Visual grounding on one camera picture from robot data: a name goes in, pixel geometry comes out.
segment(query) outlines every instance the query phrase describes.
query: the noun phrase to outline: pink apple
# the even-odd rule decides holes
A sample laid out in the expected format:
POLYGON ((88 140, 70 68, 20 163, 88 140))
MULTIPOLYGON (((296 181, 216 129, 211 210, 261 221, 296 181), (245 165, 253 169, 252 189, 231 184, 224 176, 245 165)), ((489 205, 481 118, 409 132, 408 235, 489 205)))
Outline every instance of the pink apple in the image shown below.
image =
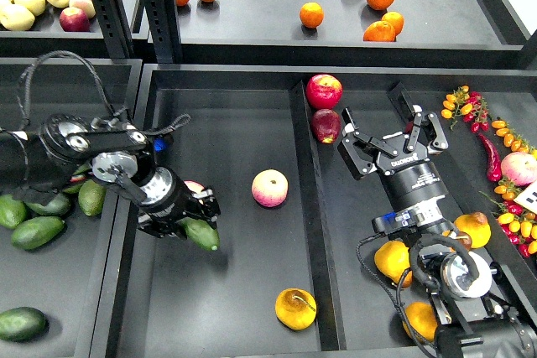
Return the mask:
POLYGON ((516 186, 532 184, 537 180, 537 160, 528 153, 510 153, 502 161, 502 174, 516 186))
POLYGON ((260 205, 276 207, 284 202, 288 188, 287 179, 281 172, 267 169, 253 179, 252 195, 260 205))
POLYGON ((84 33, 90 30, 90 20, 79 8, 64 8, 60 14, 60 25, 68 33, 84 33))
POLYGON ((84 10, 88 18, 95 17, 95 8, 91 0, 69 0, 69 7, 84 10))

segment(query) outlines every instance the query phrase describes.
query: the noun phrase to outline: red apple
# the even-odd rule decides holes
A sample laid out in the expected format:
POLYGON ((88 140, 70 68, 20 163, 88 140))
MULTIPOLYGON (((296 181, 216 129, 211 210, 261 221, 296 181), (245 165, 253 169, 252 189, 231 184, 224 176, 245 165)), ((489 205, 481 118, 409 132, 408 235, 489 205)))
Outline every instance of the red apple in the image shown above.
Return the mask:
POLYGON ((332 109, 320 109, 314 113, 310 126, 316 139, 324 144, 334 143, 341 131, 339 115, 332 109))
POLYGON ((537 160, 528 153, 508 154, 501 164, 502 175, 512 180, 516 186, 532 184, 537 180, 537 160))
POLYGON ((60 25, 68 33, 90 31, 90 20, 79 8, 64 8, 60 14, 60 25))
POLYGON ((252 195, 260 205, 276 207, 281 205, 287 197, 288 186, 287 179, 281 172, 267 169, 253 179, 252 195))
POLYGON ((342 94, 341 83, 332 75, 314 75, 305 88, 305 97, 315 109, 332 109, 342 94))

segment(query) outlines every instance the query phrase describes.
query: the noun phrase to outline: gray surface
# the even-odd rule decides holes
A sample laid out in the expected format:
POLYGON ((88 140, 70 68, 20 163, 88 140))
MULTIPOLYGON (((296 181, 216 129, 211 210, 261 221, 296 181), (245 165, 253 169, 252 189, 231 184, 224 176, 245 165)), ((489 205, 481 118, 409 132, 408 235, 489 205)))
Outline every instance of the gray surface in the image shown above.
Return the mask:
POLYGON ((159 125, 182 112, 192 115, 161 159, 182 179, 214 186, 222 244, 210 253, 189 241, 154 241, 138 232, 118 356, 319 350, 315 325, 294 332, 274 313, 285 288, 311 290, 288 92, 159 95, 159 125), (285 174, 289 195, 267 210, 251 196, 251 185, 271 168, 285 174))
MULTIPOLYGON (((476 0, 395 0, 388 10, 405 18, 397 38, 401 44, 500 44, 476 0)), ((213 4, 190 0, 178 13, 185 44, 299 41, 351 46, 364 44, 364 30, 383 15, 366 0, 216 0, 213 4), (305 29, 299 19, 307 2, 319 3, 325 12, 316 30, 305 29)))

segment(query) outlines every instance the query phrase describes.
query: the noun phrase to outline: yellow fruit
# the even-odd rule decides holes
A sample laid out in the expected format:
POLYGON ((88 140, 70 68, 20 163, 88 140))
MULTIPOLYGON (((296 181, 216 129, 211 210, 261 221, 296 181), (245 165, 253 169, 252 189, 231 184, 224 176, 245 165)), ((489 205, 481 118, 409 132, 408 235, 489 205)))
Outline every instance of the yellow fruit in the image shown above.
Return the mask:
MULTIPOLYGON (((413 302, 407 309, 404 310, 409 318, 410 325, 416 330, 424 339, 432 342, 435 339, 436 323, 435 312, 432 306, 425 302, 413 302)), ((410 337, 409 328, 406 323, 403 323, 404 331, 410 337)))
POLYGON ((487 216, 480 212, 464 214, 458 217, 453 223, 463 232, 466 232, 472 239, 472 248, 477 249, 487 245, 490 240, 491 231, 487 216))
POLYGON ((278 319, 293 330, 306 329, 317 314, 313 296, 299 288, 287 288, 279 293, 274 308, 278 319))
MULTIPOLYGON (((375 253, 375 266, 386 277, 398 283, 403 271, 410 267, 409 248, 401 241, 388 241, 375 253)), ((412 283, 412 272, 406 276, 403 287, 412 283)))

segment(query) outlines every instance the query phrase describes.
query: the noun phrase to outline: black tray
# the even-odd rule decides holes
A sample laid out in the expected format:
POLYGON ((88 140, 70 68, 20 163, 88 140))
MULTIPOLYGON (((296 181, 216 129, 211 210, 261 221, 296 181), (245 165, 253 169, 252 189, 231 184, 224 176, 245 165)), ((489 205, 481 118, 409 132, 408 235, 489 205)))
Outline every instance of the black tray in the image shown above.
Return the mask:
MULTIPOLYGON (((18 128, 16 83, 32 62, 30 59, 0 59, 3 78, 0 127, 18 128)), ((93 60, 93 63, 112 102, 134 107, 140 61, 93 60)), ((46 117, 58 112, 90 120, 106 114, 90 74, 75 62, 51 60, 36 72, 32 88, 29 130, 35 130, 46 117)), ((65 220, 65 233, 34 252, 11 246, 11 231, 0 227, 0 311, 33 306, 50 320, 48 333, 35 341, 0 341, 0 356, 89 356, 116 204, 117 196, 108 192, 100 217, 87 217, 79 208, 74 209, 65 220)))
MULTIPOLYGON (((416 103, 437 112, 447 91, 468 84, 483 92, 492 113, 537 140, 517 109, 524 105, 524 116, 537 112, 534 72, 325 69, 345 88, 336 109, 353 107, 362 130, 372 135, 402 129, 386 96, 401 80, 416 103)), ((388 297, 355 256, 357 242, 373 233, 371 219, 390 209, 382 187, 374 177, 354 181, 335 146, 317 145, 309 133, 301 83, 319 72, 283 66, 146 66, 139 97, 147 102, 138 103, 143 106, 138 119, 145 114, 151 127, 182 112, 193 116, 161 160, 183 179, 214 185, 222 207, 222 249, 210 254, 188 241, 155 240, 138 232, 130 276, 117 282, 122 292, 128 286, 126 301, 117 295, 112 301, 120 307, 112 315, 119 341, 116 345, 117 337, 107 335, 108 352, 117 349, 122 358, 420 356, 388 297), (261 209, 250 195, 251 180, 264 165, 281 169, 291 184, 289 199, 275 211, 261 209), (289 286, 307 287, 320 303, 315 327, 305 332, 290 332, 275 318, 274 299, 289 286)), ((434 160, 451 192, 441 203, 445 216, 454 220, 461 213, 493 210, 477 192, 492 193, 481 144, 462 123, 454 132, 445 129, 451 147, 434 160)), ((123 202, 118 214, 121 209, 128 209, 123 202)), ((130 222, 132 228, 135 215, 130 222)), ((537 290, 533 260, 525 261, 491 224, 493 239, 481 253, 503 266, 514 289, 506 295, 518 294, 535 321, 537 302, 526 298, 537 290)), ((132 245, 125 247, 130 252, 132 245)), ((364 247, 363 254, 373 264, 373 248, 364 247)), ((405 302, 418 299, 425 293, 417 284, 404 292, 405 302)), ((110 298, 101 302, 112 304, 110 298)), ((472 319, 484 314, 480 301, 461 308, 472 319)), ((105 348, 102 340, 94 341, 105 348)))
MULTIPOLYGON (((142 18, 139 0, 122 1, 133 41, 140 44, 147 42, 149 26, 147 19, 142 18)), ((96 17, 90 20, 89 33, 67 33, 60 26, 61 11, 62 9, 54 8, 47 3, 44 13, 36 17, 29 31, 7 31, 0 26, 0 40, 3 43, 0 56, 34 57, 53 49, 65 49, 86 57, 108 57, 96 17)))

